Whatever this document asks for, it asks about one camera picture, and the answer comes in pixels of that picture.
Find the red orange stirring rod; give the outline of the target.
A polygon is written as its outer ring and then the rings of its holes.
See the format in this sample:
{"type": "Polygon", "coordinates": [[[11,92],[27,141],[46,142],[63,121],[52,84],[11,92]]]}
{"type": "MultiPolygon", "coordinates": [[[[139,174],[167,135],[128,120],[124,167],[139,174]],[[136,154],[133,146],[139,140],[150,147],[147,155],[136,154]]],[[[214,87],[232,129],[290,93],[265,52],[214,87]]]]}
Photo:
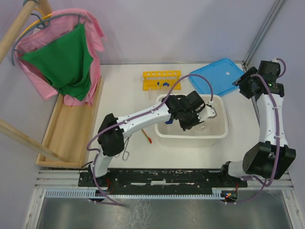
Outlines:
{"type": "Polygon", "coordinates": [[[151,144],[152,140],[151,138],[146,134],[146,132],[142,129],[142,133],[144,134],[144,136],[146,137],[146,139],[148,140],[148,142],[151,144]]]}

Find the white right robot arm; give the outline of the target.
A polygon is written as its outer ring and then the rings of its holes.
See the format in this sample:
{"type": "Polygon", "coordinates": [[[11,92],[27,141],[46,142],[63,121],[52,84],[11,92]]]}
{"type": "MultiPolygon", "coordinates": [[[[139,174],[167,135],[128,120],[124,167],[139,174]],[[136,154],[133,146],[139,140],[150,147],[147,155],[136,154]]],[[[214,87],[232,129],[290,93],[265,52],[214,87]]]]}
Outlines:
{"type": "Polygon", "coordinates": [[[281,58],[261,61],[258,68],[251,67],[233,82],[247,99],[254,99],[258,109],[259,141],[238,162],[228,161],[221,167],[219,182],[229,187],[239,179],[265,178],[269,186],[278,180],[296,158],[296,150],[288,146],[285,137],[282,108],[285,90],[277,79],[286,72],[281,58]]]}

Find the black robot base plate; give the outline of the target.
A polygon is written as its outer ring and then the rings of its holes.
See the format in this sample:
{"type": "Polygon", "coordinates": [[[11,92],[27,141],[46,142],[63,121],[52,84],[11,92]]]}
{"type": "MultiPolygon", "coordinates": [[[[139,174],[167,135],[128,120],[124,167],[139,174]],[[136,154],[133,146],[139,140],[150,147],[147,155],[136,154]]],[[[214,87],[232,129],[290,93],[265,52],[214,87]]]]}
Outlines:
{"type": "Polygon", "coordinates": [[[114,195],[209,195],[213,188],[248,187],[222,169],[109,168],[96,180],[114,195]]]}

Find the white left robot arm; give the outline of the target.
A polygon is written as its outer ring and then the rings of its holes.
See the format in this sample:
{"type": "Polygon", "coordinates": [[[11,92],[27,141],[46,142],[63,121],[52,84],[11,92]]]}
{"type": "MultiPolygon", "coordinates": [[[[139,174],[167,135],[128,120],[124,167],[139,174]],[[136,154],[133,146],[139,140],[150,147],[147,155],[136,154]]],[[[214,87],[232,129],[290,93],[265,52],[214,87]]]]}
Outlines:
{"type": "Polygon", "coordinates": [[[95,186],[101,186],[105,182],[112,158],[124,151],[125,139],[135,132],[172,120],[178,120],[182,130],[190,130],[203,123],[210,114],[213,114],[211,106],[207,105],[196,91],[188,95],[167,95],[156,105],[134,114],[122,117],[108,114],[97,135],[88,144],[97,139],[100,145],[91,164],[89,181],[95,186]]]}

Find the small glass flask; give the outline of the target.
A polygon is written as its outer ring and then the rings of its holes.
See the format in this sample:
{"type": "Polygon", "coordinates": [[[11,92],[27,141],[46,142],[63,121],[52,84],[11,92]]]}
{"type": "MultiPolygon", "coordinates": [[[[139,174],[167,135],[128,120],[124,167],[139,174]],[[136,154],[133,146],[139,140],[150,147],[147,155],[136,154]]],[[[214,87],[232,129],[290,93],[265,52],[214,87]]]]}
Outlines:
{"type": "Polygon", "coordinates": [[[203,131],[207,126],[206,121],[203,121],[202,123],[198,124],[195,126],[196,130],[198,131],[203,131]]]}

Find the yellow test tube rack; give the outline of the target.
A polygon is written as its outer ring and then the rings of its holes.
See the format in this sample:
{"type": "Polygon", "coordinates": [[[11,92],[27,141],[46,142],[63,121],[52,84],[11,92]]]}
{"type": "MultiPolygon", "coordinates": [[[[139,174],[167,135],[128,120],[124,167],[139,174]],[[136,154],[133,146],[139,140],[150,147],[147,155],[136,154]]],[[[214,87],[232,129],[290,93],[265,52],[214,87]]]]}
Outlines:
{"type": "Polygon", "coordinates": [[[180,70],[145,71],[142,73],[142,89],[144,91],[171,89],[180,77],[180,70]],[[165,82],[169,83],[169,86],[163,86],[165,82]]]}

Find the white plastic storage bin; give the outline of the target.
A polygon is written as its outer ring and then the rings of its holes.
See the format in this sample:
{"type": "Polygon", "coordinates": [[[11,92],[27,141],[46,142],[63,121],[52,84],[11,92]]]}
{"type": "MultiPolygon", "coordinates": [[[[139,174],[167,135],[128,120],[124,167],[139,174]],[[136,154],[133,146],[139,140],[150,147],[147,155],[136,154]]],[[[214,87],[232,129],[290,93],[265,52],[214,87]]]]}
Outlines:
{"type": "Polygon", "coordinates": [[[154,129],[160,143],[164,146],[210,147],[225,138],[228,134],[228,120],[224,102],[217,95],[213,96],[213,102],[217,117],[207,119],[207,126],[203,131],[196,130],[195,126],[191,130],[183,131],[178,120],[174,120],[170,125],[155,124],[154,129]]]}

